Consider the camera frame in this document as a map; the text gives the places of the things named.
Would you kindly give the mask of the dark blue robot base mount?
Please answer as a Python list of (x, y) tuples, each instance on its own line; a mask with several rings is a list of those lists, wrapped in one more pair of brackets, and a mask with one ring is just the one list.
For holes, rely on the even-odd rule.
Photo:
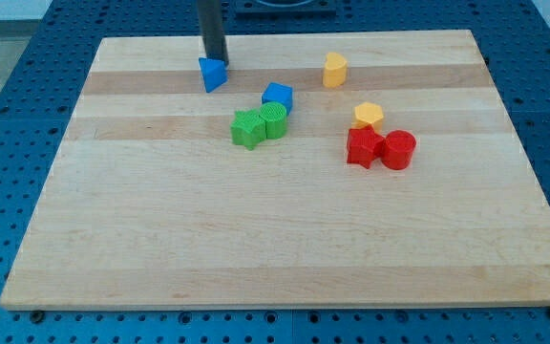
[(336, 0), (231, 0), (237, 17), (259, 15), (335, 14)]

